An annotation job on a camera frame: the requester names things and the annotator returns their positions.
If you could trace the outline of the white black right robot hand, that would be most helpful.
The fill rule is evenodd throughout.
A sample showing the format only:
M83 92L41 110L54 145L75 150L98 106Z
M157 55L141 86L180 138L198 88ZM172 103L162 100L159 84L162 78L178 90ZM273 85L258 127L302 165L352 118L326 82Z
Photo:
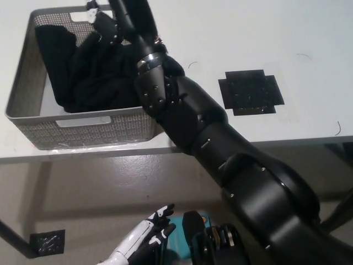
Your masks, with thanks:
M97 1L86 1L88 21L109 45L126 40L136 62L153 54L166 54L147 1L109 1L113 17Z

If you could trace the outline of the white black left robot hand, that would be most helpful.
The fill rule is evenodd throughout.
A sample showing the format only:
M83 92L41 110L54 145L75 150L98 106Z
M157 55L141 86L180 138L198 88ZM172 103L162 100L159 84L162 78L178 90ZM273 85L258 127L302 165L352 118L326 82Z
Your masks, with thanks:
M176 225L170 222L174 204L161 207L139 222L100 264L140 264L164 244Z

